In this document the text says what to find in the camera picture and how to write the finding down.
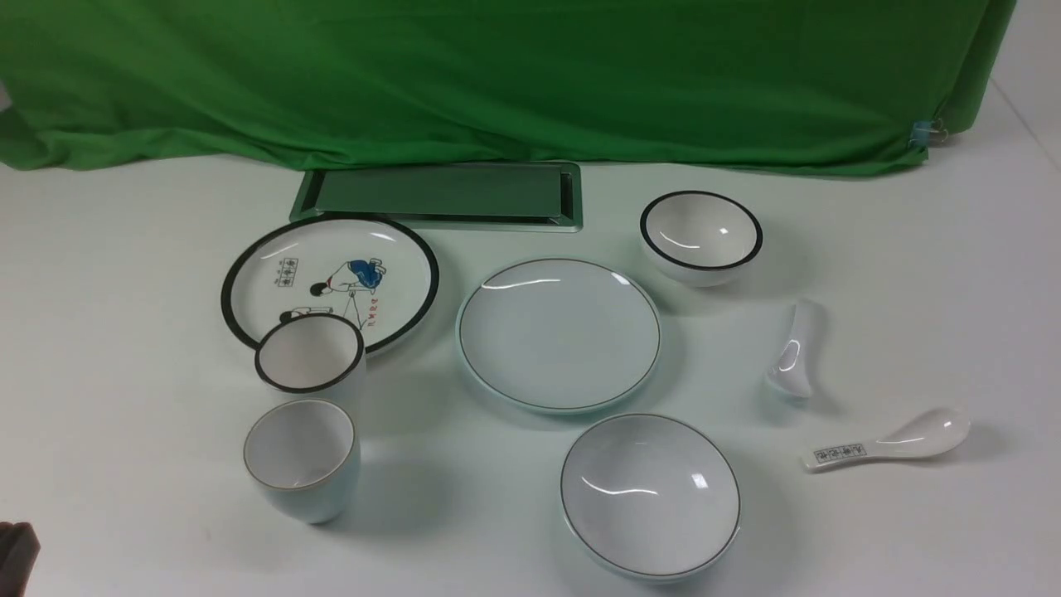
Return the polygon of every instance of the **cup rim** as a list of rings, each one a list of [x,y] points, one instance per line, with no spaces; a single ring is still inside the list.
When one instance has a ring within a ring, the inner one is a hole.
[[[284,386],[283,384],[274,381],[265,373],[265,370],[262,368],[262,359],[261,359],[262,350],[265,348],[266,345],[268,345],[268,341],[273,337],[273,335],[279,332],[280,330],[283,330],[289,326],[295,326],[298,322],[301,322],[303,320],[309,320],[312,318],[327,318],[335,320],[337,322],[343,323],[346,327],[349,327],[349,329],[353,331],[354,336],[356,336],[358,338],[358,355],[353,358],[353,363],[351,363],[350,367],[346,368],[346,370],[344,370],[343,373],[340,373],[334,379],[329,380],[324,384],[319,384],[317,386],[312,386],[309,388],[293,388],[290,386]],[[280,326],[271,330],[268,334],[266,334],[265,337],[262,338],[262,341],[258,345],[258,348],[255,349],[255,371],[258,373],[258,377],[260,377],[262,382],[276,388],[277,390],[280,390],[281,392],[286,392],[289,394],[312,394],[315,392],[327,390],[328,388],[331,388],[332,386],[335,386],[340,382],[346,380],[347,376],[349,376],[351,373],[353,373],[355,369],[358,369],[358,366],[361,365],[361,362],[364,358],[365,358],[365,337],[361,335],[361,331],[358,330],[358,327],[350,323],[350,321],[348,321],[347,319],[341,318],[332,314],[309,314],[281,323]]]
[[[656,419],[664,419],[666,421],[669,421],[672,423],[677,423],[678,425],[681,425],[683,427],[686,427],[686,428],[691,429],[697,436],[700,436],[701,438],[703,438],[703,440],[706,442],[708,442],[708,445],[710,445],[716,453],[718,453],[718,456],[721,457],[723,462],[725,462],[726,467],[729,469],[730,476],[733,478],[733,488],[736,490],[736,521],[733,524],[733,530],[730,532],[729,539],[726,540],[726,543],[721,546],[721,548],[718,549],[717,552],[715,552],[714,556],[712,556],[711,558],[707,559],[703,562],[700,562],[699,564],[693,566],[692,568],[689,568],[689,569],[685,569],[685,570],[681,570],[681,572],[677,572],[677,573],[667,573],[667,574],[654,574],[654,573],[646,573],[646,572],[642,572],[642,570],[636,570],[633,568],[628,568],[626,566],[623,566],[621,564],[612,562],[611,560],[609,560],[608,558],[606,558],[603,554],[601,554],[599,551],[597,551],[593,547],[593,545],[591,545],[590,542],[587,541],[586,538],[584,538],[582,534],[578,532],[578,529],[575,528],[574,523],[571,522],[571,515],[568,512],[568,504],[567,504],[567,501],[563,499],[563,472],[568,469],[568,461],[571,459],[571,453],[574,452],[575,446],[578,445],[578,442],[581,441],[581,439],[584,437],[586,437],[586,435],[589,434],[591,431],[595,429],[596,427],[598,427],[598,426],[601,426],[601,425],[603,425],[605,423],[614,421],[616,419],[624,419],[624,418],[627,418],[627,417],[651,417],[651,418],[656,418]],[[677,419],[674,419],[673,417],[666,417],[665,415],[656,415],[656,414],[651,414],[651,412],[624,412],[624,414],[621,414],[621,415],[615,415],[615,416],[612,416],[612,417],[608,417],[606,419],[602,419],[601,421],[597,421],[593,425],[590,425],[589,427],[587,427],[586,431],[582,432],[581,434],[579,434],[578,437],[575,438],[575,441],[571,443],[571,447],[568,449],[568,454],[563,457],[563,464],[560,467],[560,482],[559,482],[559,487],[560,487],[560,508],[563,510],[563,519],[568,523],[568,528],[571,529],[571,532],[576,538],[578,538],[578,541],[582,545],[585,545],[590,551],[593,552],[594,556],[596,556],[597,558],[599,558],[603,562],[607,562],[609,566],[613,566],[616,569],[623,570],[625,573],[628,573],[630,575],[638,576],[638,577],[649,578],[649,579],[671,579],[671,578],[685,577],[685,576],[692,575],[692,574],[694,574],[696,572],[699,572],[699,570],[701,570],[701,569],[710,566],[711,564],[715,563],[719,558],[721,558],[723,554],[725,554],[729,549],[730,545],[733,544],[733,540],[736,539],[737,531],[741,530],[741,511],[742,511],[742,506],[743,506],[742,505],[742,501],[741,501],[741,484],[736,480],[736,474],[733,473],[733,466],[730,464],[729,459],[726,458],[726,455],[723,454],[723,451],[718,450],[718,446],[716,446],[715,443],[711,441],[711,438],[708,438],[702,432],[700,432],[696,427],[693,427],[692,425],[690,425],[690,424],[688,424],[688,423],[685,423],[683,421],[679,421]]]
[[[751,250],[741,259],[737,259],[732,263],[727,263],[724,265],[697,265],[696,263],[682,261],[681,259],[678,259],[677,257],[667,253],[665,250],[660,248],[655,242],[653,242],[651,236],[648,234],[648,213],[651,212],[651,210],[655,209],[656,206],[662,203],[663,200],[682,194],[699,194],[699,195],[713,196],[715,198],[721,198],[724,200],[728,200],[733,205],[740,207],[741,210],[744,211],[745,215],[747,215],[751,220],[752,225],[755,226],[755,246],[753,246]],[[690,189],[684,191],[668,192],[664,195],[656,197],[655,199],[653,199],[651,203],[645,206],[644,210],[641,211],[641,238],[644,239],[645,243],[648,244],[648,246],[653,249],[654,252],[656,252],[660,257],[663,257],[667,261],[671,261],[672,263],[681,265],[682,267],[688,267],[690,269],[696,269],[700,271],[717,271],[721,269],[731,269],[738,265],[743,265],[748,261],[751,261],[755,257],[755,254],[759,253],[759,249],[763,247],[763,227],[759,224],[759,220],[755,217],[755,215],[751,211],[749,211],[747,207],[741,205],[738,201],[724,194],[718,194],[716,192]]]
[[[343,414],[343,417],[346,418],[347,423],[350,424],[350,433],[351,433],[350,449],[347,451],[346,456],[343,457],[343,460],[340,461],[340,463],[336,464],[334,469],[332,469],[324,477],[317,479],[316,481],[313,481],[312,484],[310,484],[308,486],[302,486],[302,487],[299,487],[299,488],[281,488],[281,487],[277,487],[277,486],[271,485],[271,484],[266,484],[265,481],[261,480],[261,478],[259,478],[258,475],[255,475],[255,472],[250,469],[250,463],[247,461],[247,446],[250,444],[250,436],[253,436],[254,433],[255,433],[255,431],[258,429],[258,427],[262,424],[262,422],[265,421],[265,419],[267,417],[269,417],[271,415],[273,415],[274,412],[276,412],[276,411],[278,411],[280,409],[283,409],[283,408],[290,408],[292,406],[298,406],[298,405],[302,405],[302,404],[307,404],[307,403],[320,403],[320,404],[324,404],[324,405],[328,405],[328,406],[330,406],[330,407],[332,407],[332,408],[334,408],[334,409],[336,409],[336,410],[338,410],[340,412]],[[247,432],[247,437],[243,440],[243,467],[244,467],[244,469],[247,470],[247,474],[250,475],[251,479],[254,479],[258,484],[260,484],[263,487],[266,487],[266,488],[268,488],[271,490],[282,491],[282,492],[300,492],[300,491],[307,491],[307,490],[311,490],[311,489],[313,489],[313,488],[315,488],[317,486],[320,486],[320,485],[327,482],[329,479],[331,479],[335,475],[335,473],[338,472],[340,469],[342,469],[343,467],[345,467],[346,463],[350,461],[350,456],[353,455],[353,451],[356,447],[356,445],[358,445],[358,426],[354,425],[353,418],[350,417],[350,414],[347,412],[346,409],[344,409],[343,407],[336,405],[335,403],[331,403],[331,402],[328,402],[328,401],[325,401],[325,400],[321,400],[321,399],[299,399],[297,401],[286,402],[286,403],[283,403],[282,405],[278,405],[278,406],[275,406],[275,407],[271,408],[271,409],[268,409],[267,411],[265,411],[265,415],[262,415],[261,417],[259,417],[258,421],[256,421],[255,424],[250,426],[250,431]]]

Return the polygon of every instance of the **bowl rim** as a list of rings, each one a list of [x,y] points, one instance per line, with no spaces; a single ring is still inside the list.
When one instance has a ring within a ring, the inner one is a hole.
[[[300,487],[297,487],[297,488],[283,488],[283,487],[273,486],[273,485],[266,484],[260,477],[258,477],[258,475],[256,475],[255,472],[250,469],[250,461],[247,458],[247,451],[250,447],[250,436],[254,435],[254,433],[258,429],[258,427],[261,426],[262,422],[265,421],[266,418],[268,418],[273,414],[275,414],[276,411],[278,411],[280,409],[283,409],[283,408],[293,408],[293,407],[296,407],[296,406],[305,405],[307,403],[319,403],[319,404],[324,404],[324,405],[330,406],[330,407],[338,410],[340,412],[343,414],[344,417],[346,417],[346,421],[350,424],[350,433],[351,433],[350,447],[347,449],[346,456],[343,457],[343,460],[334,469],[332,469],[324,477],[317,479],[316,481],[313,481],[312,484],[310,484],[308,486],[300,486]],[[343,470],[343,468],[346,467],[346,464],[350,461],[350,457],[353,456],[354,451],[358,450],[358,442],[360,440],[359,440],[359,434],[358,434],[358,426],[356,426],[356,424],[354,424],[353,418],[350,417],[350,414],[347,412],[345,408],[338,406],[337,404],[335,404],[333,402],[326,401],[324,399],[299,399],[297,401],[291,401],[291,402],[283,403],[281,405],[277,405],[277,406],[271,408],[271,409],[268,409],[267,411],[265,411],[264,415],[262,415],[261,417],[258,418],[258,421],[255,421],[255,424],[250,426],[250,431],[247,432],[246,438],[243,439],[243,467],[247,470],[247,473],[250,475],[251,479],[254,479],[258,484],[261,484],[262,487],[267,488],[269,491],[284,492],[284,493],[295,493],[295,492],[309,491],[309,490],[318,488],[318,487],[327,484],[341,470]]]
[[[365,347],[365,354],[372,355],[373,353],[380,352],[390,345],[397,343],[407,333],[412,332],[421,320],[428,315],[431,306],[435,302],[435,295],[438,294],[438,281],[439,281],[439,270],[438,270],[438,259],[435,257],[435,251],[432,250],[431,245],[423,240],[420,234],[413,231],[412,228],[405,226],[394,220],[387,217],[376,216],[367,213],[335,213],[328,212],[321,213],[320,215],[314,215],[313,217],[307,217],[305,220],[297,220],[291,222],[279,228],[266,233],[265,235],[256,240],[250,246],[248,246],[240,256],[232,262],[232,265],[228,268],[228,273],[225,274],[225,280],[221,284],[221,315],[222,319],[225,320],[225,326],[228,327],[229,332],[236,336],[236,339],[246,346],[248,349],[257,350],[261,346],[261,340],[256,341],[250,335],[243,330],[240,322],[236,317],[236,310],[232,308],[232,291],[236,286],[236,278],[239,276],[243,268],[243,265],[250,260],[250,257],[255,254],[262,246],[264,246],[269,241],[283,235],[292,230],[301,228],[303,226],[312,226],[314,224],[319,224],[323,222],[330,222],[335,220],[354,220],[361,222],[370,222],[380,224],[383,226],[389,226],[399,232],[405,234],[410,240],[412,240],[423,252],[424,258],[428,260],[428,269],[431,274],[431,279],[428,283],[428,293],[423,297],[423,303],[417,310],[416,314],[405,322],[397,332],[390,336],[378,340],[371,346]]]
[[[644,375],[642,375],[641,379],[638,380],[637,383],[634,383],[632,386],[630,386],[629,388],[627,388],[621,394],[615,396],[615,397],[611,397],[611,398],[606,399],[606,400],[604,400],[602,402],[593,403],[593,404],[590,404],[590,405],[582,405],[582,406],[576,406],[576,407],[546,407],[546,406],[542,406],[542,405],[537,405],[537,404],[534,404],[534,403],[528,403],[526,401],[522,401],[522,400],[517,399],[515,397],[510,397],[508,394],[505,394],[501,390],[494,388],[489,382],[487,382],[479,373],[479,371],[475,370],[474,367],[472,367],[471,361],[468,358],[468,353],[467,353],[467,351],[465,351],[464,338],[462,337],[462,334],[460,334],[460,331],[462,331],[463,324],[464,324],[465,313],[467,312],[468,305],[471,303],[472,298],[475,296],[475,294],[479,292],[479,289],[483,286],[484,283],[486,283],[487,281],[489,281],[489,280],[493,279],[494,277],[501,275],[502,273],[504,273],[504,271],[506,271],[508,269],[518,267],[520,265],[525,265],[527,263],[535,263],[535,262],[538,262],[538,261],[577,261],[577,262],[581,262],[584,264],[593,265],[595,267],[599,267],[602,269],[606,269],[608,271],[612,271],[613,274],[618,274],[618,275],[622,276],[624,279],[626,279],[627,281],[629,281],[630,285],[632,285],[638,292],[641,293],[642,298],[644,298],[645,302],[648,304],[648,309],[651,312],[653,317],[656,320],[656,354],[653,357],[653,363],[645,370]],[[662,323],[662,318],[660,317],[659,309],[656,306],[656,303],[653,301],[653,297],[648,294],[648,292],[646,292],[645,288],[642,287],[630,276],[626,275],[625,273],[622,273],[621,270],[616,269],[615,267],[612,267],[612,266],[607,265],[605,263],[601,263],[598,261],[594,261],[592,259],[587,259],[587,258],[584,258],[584,257],[574,257],[574,256],[570,256],[570,254],[545,254],[545,256],[541,256],[541,257],[533,257],[530,259],[522,259],[520,261],[516,261],[514,263],[509,263],[509,264],[507,264],[507,265],[505,265],[503,267],[499,267],[498,269],[491,271],[489,275],[487,275],[483,279],[481,279],[475,284],[475,287],[473,287],[471,289],[471,292],[469,292],[465,296],[464,301],[460,303],[460,309],[457,311],[457,317],[456,317],[456,322],[455,322],[454,329],[455,329],[455,336],[456,336],[456,344],[457,344],[457,354],[460,356],[460,363],[464,364],[465,369],[468,372],[471,373],[472,377],[474,377],[475,381],[479,382],[479,384],[482,387],[486,388],[486,390],[490,394],[492,394],[494,397],[498,397],[498,398],[501,398],[501,399],[504,399],[504,400],[510,402],[511,404],[514,404],[516,406],[519,406],[521,408],[524,408],[524,409],[527,409],[527,410],[529,410],[532,412],[537,412],[537,414],[540,414],[540,415],[557,415],[557,416],[559,416],[559,415],[572,415],[572,416],[573,415],[584,415],[584,414],[593,412],[595,410],[601,410],[601,409],[607,408],[607,407],[609,407],[609,406],[611,406],[611,405],[613,405],[613,404],[622,401],[623,399],[626,399],[626,398],[630,397],[639,388],[641,388],[641,386],[644,385],[644,383],[649,379],[649,376],[651,376],[653,372],[656,371],[656,367],[659,365],[659,362],[660,362],[660,354],[663,351],[663,323]]]
[[[723,544],[723,546],[718,548],[718,551],[716,551],[714,556],[712,556],[708,560],[706,560],[706,561],[703,561],[703,562],[701,562],[701,563],[699,563],[699,564],[697,564],[697,565],[695,565],[695,566],[693,566],[693,567],[691,567],[689,569],[677,572],[677,573],[653,574],[653,573],[645,573],[645,572],[642,572],[642,570],[636,570],[636,569],[628,568],[626,566],[616,564],[615,562],[612,562],[608,558],[604,557],[604,555],[602,555],[599,551],[597,551],[596,549],[594,549],[593,546],[590,545],[590,542],[586,541],[586,538],[584,538],[581,535],[581,533],[578,532],[578,529],[575,527],[575,524],[571,522],[571,515],[568,513],[568,504],[563,499],[563,472],[567,471],[567,469],[568,469],[568,461],[571,459],[571,453],[574,452],[575,446],[578,445],[578,442],[581,441],[581,439],[584,437],[586,437],[587,434],[589,434],[590,432],[592,432],[596,427],[598,427],[601,425],[604,425],[605,423],[609,423],[611,421],[614,421],[616,419],[624,419],[624,418],[627,418],[627,417],[639,417],[639,418],[651,417],[651,418],[656,418],[656,419],[663,419],[663,420],[669,421],[671,423],[677,423],[678,425],[681,425],[681,426],[683,426],[683,427],[685,427],[688,429],[691,429],[693,433],[695,433],[697,436],[700,436],[701,438],[703,438],[705,441],[708,442],[708,445],[710,445],[712,447],[712,450],[714,450],[718,454],[718,456],[721,457],[723,462],[726,463],[726,468],[729,469],[730,477],[732,477],[732,479],[733,479],[733,488],[736,490],[736,520],[733,522],[733,530],[730,531],[729,539],[726,540],[726,543]],[[590,427],[588,427],[585,432],[582,432],[581,434],[578,435],[578,438],[576,438],[574,442],[572,442],[571,447],[568,449],[568,454],[563,457],[563,466],[560,467],[560,482],[559,482],[559,486],[560,486],[560,508],[563,509],[563,519],[564,519],[564,521],[567,521],[568,528],[571,529],[571,532],[574,533],[574,535],[578,538],[578,541],[581,542],[581,544],[585,545],[590,551],[592,551],[594,556],[596,556],[597,558],[599,558],[601,561],[606,562],[609,566],[613,566],[616,569],[623,570],[623,572],[628,573],[628,574],[633,575],[633,576],[639,576],[639,577],[644,577],[644,578],[650,578],[650,579],[669,579],[669,578],[680,578],[680,577],[689,576],[689,575],[691,575],[693,573],[696,573],[697,570],[700,570],[702,568],[706,568],[706,567],[710,566],[716,560],[718,560],[718,558],[720,558],[721,555],[725,554],[727,549],[729,549],[730,545],[732,545],[732,543],[733,543],[733,540],[736,538],[737,531],[741,530],[741,510],[742,510],[742,504],[741,504],[741,484],[737,482],[737,480],[736,480],[736,474],[733,473],[733,466],[730,464],[729,460],[726,458],[726,455],[723,454],[723,451],[718,450],[718,446],[716,446],[715,443],[712,442],[711,439],[708,438],[702,432],[700,432],[696,427],[693,427],[692,425],[690,425],[690,424],[688,424],[688,423],[685,423],[683,421],[679,421],[677,419],[674,419],[673,417],[667,417],[665,415],[656,415],[656,414],[651,414],[651,412],[624,412],[624,414],[621,414],[621,415],[615,415],[615,416],[612,416],[612,417],[608,417],[606,419],[602,419],[601,421],[597,421],[596,423],[594,423],[593,425],[591,425]]]
[[[665,250],[663,250],[655,242],[653,242],[651,236],[648,234],[648,213],[651,212],[651,210],[655,209],[656,206],[662,203],[663,200],[682,194],[698,194],[698,195],[713,196],[715,198],[721,198],[724,200],[728,200],[733,205],[740,207],[741,210],[744,211],[745,215],[747,215],[751,220],[752,225],[755,226],[755,246],[753,246],[751,250],[741,259],[732,263],[727,263],[725,265],[697,265],[696,263],[682,261],[681,259],[668,254]],[[688,267],[690,269],[696,269],[701,271],[716,271],[721,269],[731,269],[738,265],[743,265],[748,261],[751,261],[755,257],[755,254],[759,253],[759,249],[763,247],[763,227],[759,224],[759,220],[755,217],[755,215],[751,211],[749,211],[747,207],[741,205],[741,203],[738,203],[737,200],[734,200],[724,194],[718,194],[716,192],[690,189],[683,191],[668,192],[664,195],[656,197],[655,199],[653,199],[651,203],[646,205],[644,210],[641,211],[641,238],[644,239],[644,241],[648,244],[648,246],[653,249],[653,251],[655,251],[660,257],[663,257],[667,261],[671,261],[672,263],[681,265],[682,267]]]
[[[293,388],[291,386],[284,386],[283,384],[276,382],[275,380],[269,377],[268,374],[265,373],[265,370],[262,368],[262,361],[261,361],[262,349],[265,348],[265,345],[268,344],[269,338],[273,338],[273,335],[276,334],[277,332],[283,330],[289,326],[294,326],[298,322],[309,320],[312,318],[326,318],[330,320],[336,320],[338,322],[342,322],[344,326],[349,327],[350,330],[353,331],[354,336],[358,338],[358,347],[359,347],[358,356],[353,358],[353,363],[351,363],[350,367],[346,368],[346,370],[344,370],[343,373],[340,373],[338,375],[329,380],[328,382],[325,382],[324,384],[318,384],[316,386],[311,386],[309,388]],[[274,328],[273,330],[268,331],[268,334],[266,334],[265,337],[262,338],[261,344],[258,346],[257,349],[255,349],[255,371],[258,373],[258,377],[261,377],[262,382],[276,388],[277,390],[280,390],[281,392],[286,392],[289,394],[312,394],[314,392],[320,392],[327,390],[328,388],[331,388],[332,386],[335,386],[340,382],[349,377],[349,375],[353,373],[354,370],[358,369],[358,366],[361,365],[362,359],[365,358],[365,354],[366,354],[365,337],[361,335],[361,331],[358,330],[358,327],[353,326],[353,323],[351,323],[349,320],[332,314],[309,314],[285,321],[280,326]]]

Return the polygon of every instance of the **white cup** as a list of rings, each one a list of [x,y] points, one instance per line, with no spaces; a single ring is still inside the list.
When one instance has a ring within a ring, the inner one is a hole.
[[[361,469],[353,420],[328,401],[282,404],[255,423],[243,462],[277,510],[303,523],[326,523],[349,505]]]
[[[365,383],[365,339],[349,321],[310,314],[273,329],[255,351],[255,370],[285,394],[313,394],[349,406]]]

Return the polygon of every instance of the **spoon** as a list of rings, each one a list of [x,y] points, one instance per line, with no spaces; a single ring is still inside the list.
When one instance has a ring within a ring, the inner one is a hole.
[[[796,302],[788,341],[781,349],[778,362],[766,371],[766,383],[782,394],[803,401],[815,394],[806,374],[806,356],[820,333],[821,311],[820,305],[806,298]]]
[[[889,436],[869,442],[840,444],[800,455],[807,473],[874,460],[930,458],[958,447],[972,422],[964,411],[936,408],[919,415]]]

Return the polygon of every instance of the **spoon handle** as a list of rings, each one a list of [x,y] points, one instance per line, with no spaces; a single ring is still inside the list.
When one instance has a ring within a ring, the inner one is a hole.
[[[870,457],[866,444],[858,443],[807,451],[800,455],[800,460],[807,473],[820,473]]]

